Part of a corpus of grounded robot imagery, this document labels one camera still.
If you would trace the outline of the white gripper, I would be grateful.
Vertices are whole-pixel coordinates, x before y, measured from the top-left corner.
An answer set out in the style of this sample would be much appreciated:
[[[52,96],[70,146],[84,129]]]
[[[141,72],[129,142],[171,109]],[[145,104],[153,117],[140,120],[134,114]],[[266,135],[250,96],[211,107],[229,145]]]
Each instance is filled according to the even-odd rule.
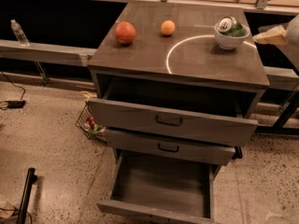
[[[299,15],[288,23],[287,31],[282,25],[275,26],[263,34],[255,35],[253,40],[263,45],[285,45],[288,41],[290,44],[299,47]]]

